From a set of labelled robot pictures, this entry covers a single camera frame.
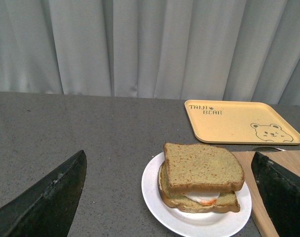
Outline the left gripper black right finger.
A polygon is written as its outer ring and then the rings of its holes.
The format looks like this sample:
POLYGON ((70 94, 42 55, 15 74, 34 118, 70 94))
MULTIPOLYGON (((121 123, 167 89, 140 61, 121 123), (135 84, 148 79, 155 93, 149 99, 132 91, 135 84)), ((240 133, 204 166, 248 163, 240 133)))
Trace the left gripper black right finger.
POLYGON ((251 169, 278 235, 300 237, 300 177, 260 152, 255 152, 251 169))

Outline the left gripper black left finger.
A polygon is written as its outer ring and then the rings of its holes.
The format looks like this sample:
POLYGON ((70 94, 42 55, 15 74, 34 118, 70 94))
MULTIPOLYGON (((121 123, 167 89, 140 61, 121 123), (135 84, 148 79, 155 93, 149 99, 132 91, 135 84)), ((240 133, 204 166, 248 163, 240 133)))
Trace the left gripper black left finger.
POLYGON ((66 237, 86 179, 83 150, 0 208, 0 237, 66 237))

